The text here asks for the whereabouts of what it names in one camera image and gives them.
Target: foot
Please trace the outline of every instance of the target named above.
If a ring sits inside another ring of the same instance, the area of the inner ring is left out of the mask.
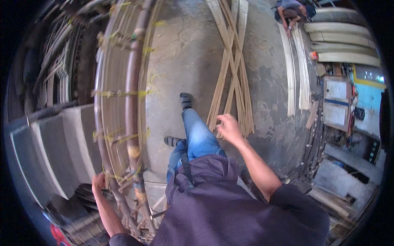
[[[177,137],[171,137],[171,136],[167,136],[167,137],[164,138],[165,144],[168,145],[168,146],[172,146],[172,147],[177,147],[178,146],[178,142],[180,140],[183,140],[183,139],[179,139]]]
[[[189,93],[180,94],[182,110],[191,109],[191,95]]]

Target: gray shirt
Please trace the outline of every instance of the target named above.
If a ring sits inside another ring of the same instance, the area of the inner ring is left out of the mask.
[[[276,7],[282,6],[284,9],[294,9],[299,14],[301,11],[299,7],[302,4],[296,0],[279,0],[276,2]]]

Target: jeans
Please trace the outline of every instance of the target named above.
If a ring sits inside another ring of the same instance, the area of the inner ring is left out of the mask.
[[[210,154],[220,154],[226,156],[220,147],[216,137],[212,134],[206,124],[198,116],[194,109],[185,109],[182,112],[183,123],[185,125],[186,139],[180,140],[178,146],[170,155],[167,183],[175,171],[182,165],[182,155],[188,155],[188,161],[197,157]]]

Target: shirt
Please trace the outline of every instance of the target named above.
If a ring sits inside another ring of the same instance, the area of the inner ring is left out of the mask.
[[[294,9],[299,11],[302,4],[297,0],[279,0],[276,2],[276,7],[282,6],[284,9]]]
[[[227,157],[196,158],[190,170],[194,188],[182,166],[171,177],[166,188],[169,208],[151,245],[324,244],[329,217],[296,186],[280,186],[265,204],[236,184],[237,166]],[[140,245],[131,240],[135,239],[117,234],[110,246]]]

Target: concrete floor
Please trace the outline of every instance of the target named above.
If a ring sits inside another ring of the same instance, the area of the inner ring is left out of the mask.
[[[278,175],[286,175],[301,162],[309,113],[297,109],[295,116],[287,117],[286,64],[278,25],[271,10],[275,2],[249,1],[243,55],[256,132],[249,135],[248,140]],[[166,24],[156,27],[151,45],[155,51],[150,55],[147,87],[152,77],[157,76],[152,81],[155,93],[146,97],[146,125],[150,134],[147,138],[148,158],[143,161],[148,167],[144,173],[145,180],[165,183],[168,158],[173,148],[165,145],[163,138],[167,135],[186,136],[179,94],[192,94],[193,108],[206,121],[224,47],[203,0],[165,1],[158,20],[165,20]],[[298,71],[297,56],[294,55]],[[309,61],[309,65],[310,83],[315,85],[317,77],[313,63]],[[228,76],[221,112],[227,98],[229,79]],[[227,155],[236,159],[240,172],[245,169],[235,148],[225,141],[220,143]]]

